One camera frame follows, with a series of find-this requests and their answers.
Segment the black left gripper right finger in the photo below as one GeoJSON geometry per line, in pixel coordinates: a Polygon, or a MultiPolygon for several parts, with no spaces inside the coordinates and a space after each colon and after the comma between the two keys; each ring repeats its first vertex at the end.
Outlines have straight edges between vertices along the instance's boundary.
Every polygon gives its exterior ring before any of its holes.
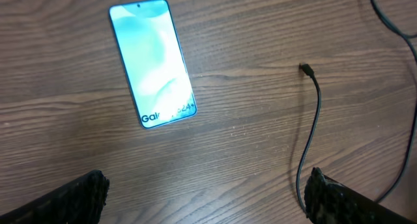
{"type": "Polygon", "coordinates": [[[314,224],[415,224],[312,169],[304,190],[306,216],[314,224]]]}

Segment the Samsung Galaxy smartphone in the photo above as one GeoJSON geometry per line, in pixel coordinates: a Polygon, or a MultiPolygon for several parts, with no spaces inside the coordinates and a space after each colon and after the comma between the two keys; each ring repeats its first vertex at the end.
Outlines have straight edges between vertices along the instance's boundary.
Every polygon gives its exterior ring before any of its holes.
{"type": "Polygon", "coordinates": [[[197,104],[167,0],[113,5],[109,18],[142,127],[194,116],[197,104]]]}

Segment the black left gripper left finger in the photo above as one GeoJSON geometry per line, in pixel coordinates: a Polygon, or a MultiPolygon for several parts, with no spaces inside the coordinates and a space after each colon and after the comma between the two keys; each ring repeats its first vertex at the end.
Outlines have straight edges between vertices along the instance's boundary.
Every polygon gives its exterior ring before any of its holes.
{"type": "Polygon", "coordinates": [[[1,216],[1,224],[97,224],[106,205],[109,180],[93,170],[1,216]]]}

